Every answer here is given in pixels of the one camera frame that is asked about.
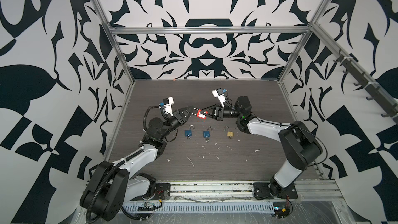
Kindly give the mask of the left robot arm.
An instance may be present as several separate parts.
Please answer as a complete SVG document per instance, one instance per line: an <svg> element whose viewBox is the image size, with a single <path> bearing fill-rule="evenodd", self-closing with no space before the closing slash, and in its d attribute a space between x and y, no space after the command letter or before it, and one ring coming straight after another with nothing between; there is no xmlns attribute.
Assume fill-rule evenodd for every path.
<svg viewBox="0 0 398 224"><path fill-rule="evenodd" d="M81 196L80 206L86 209L86 223L99 219L112 220L126 201L136 197L151 197L155 190L155 178L140 170L158 159L169 140L167 136L177 133L193 113L194 107L180 108L164 119L147 120L153 106L147 108L143 118L145 134L139 149L114 162L103 161L95 166L94 173Z"/></svg>

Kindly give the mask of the red safety padlock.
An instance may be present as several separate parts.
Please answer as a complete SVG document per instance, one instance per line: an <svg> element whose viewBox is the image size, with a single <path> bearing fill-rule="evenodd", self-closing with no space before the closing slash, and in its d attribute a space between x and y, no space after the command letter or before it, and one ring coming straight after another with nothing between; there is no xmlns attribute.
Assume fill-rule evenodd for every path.
<svg viewBox="0 0 398 224"><path fill-rule="evenodd" d="M206 116L206 114L207 114L207 112L206 111L202 111L201 109L194 109L194 112L192 113L194 116L196 116L197 118L200 118L200 119L203 119L203 120L205 120L205 119L207 119L207 116Z"/></svg>

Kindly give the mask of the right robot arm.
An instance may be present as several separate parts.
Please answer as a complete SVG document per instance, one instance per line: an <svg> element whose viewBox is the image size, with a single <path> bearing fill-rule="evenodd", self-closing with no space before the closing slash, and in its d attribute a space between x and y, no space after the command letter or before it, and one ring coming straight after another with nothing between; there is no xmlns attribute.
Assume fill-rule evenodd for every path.
<svg viewBox="0 0 398 224"><path fill-rule="evenodd" d="M281 143L286 160L268 183L254 183L254 197L265 199L297 199L296 179L323 153L317 137L304 123L276 123L257 117L247 96L229 102L215 104L201 111L207 117L223 121L236 118L238 129L247 134L264 136Z"/></svg>

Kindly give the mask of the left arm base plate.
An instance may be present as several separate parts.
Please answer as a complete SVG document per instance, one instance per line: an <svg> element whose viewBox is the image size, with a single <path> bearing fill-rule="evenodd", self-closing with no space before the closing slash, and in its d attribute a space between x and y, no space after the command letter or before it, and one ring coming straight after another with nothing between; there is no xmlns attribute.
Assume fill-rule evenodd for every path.
<svg viewBox="0 0 398 224"><path fill-rule="evenodd" d="M150 198L151 199L168 199L170 197L171 192L171 184L170 183L155 183L153 186L150 186Z"/></svg>

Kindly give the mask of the brass padlock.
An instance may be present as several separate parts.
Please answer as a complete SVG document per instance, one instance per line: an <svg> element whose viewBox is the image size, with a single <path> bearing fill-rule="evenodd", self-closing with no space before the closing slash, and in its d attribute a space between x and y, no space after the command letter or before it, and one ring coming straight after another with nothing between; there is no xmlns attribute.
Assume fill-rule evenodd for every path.
<svg viewBox="0 0 398 224"><path fill-rule="evenodd" d="M224 131L226 132L227 137L228 137L229 139L232 139L232 138L234 137L234 132L230 131L228 126L225 126L225 127L224 127Z"/></svg>

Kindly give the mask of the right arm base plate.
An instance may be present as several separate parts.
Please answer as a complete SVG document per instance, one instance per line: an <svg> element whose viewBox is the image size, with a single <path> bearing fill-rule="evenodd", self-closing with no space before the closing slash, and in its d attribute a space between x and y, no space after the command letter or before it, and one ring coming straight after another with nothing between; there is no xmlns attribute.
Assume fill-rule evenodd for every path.
<svg viewBox="0 0 398 224"><path fill-rule="evenodd" d="M276 182L270 183L253 183L254 197L257 200L267 199L293 199L299 198L295 184L292 183L286 188L279 186Z"/></svg>

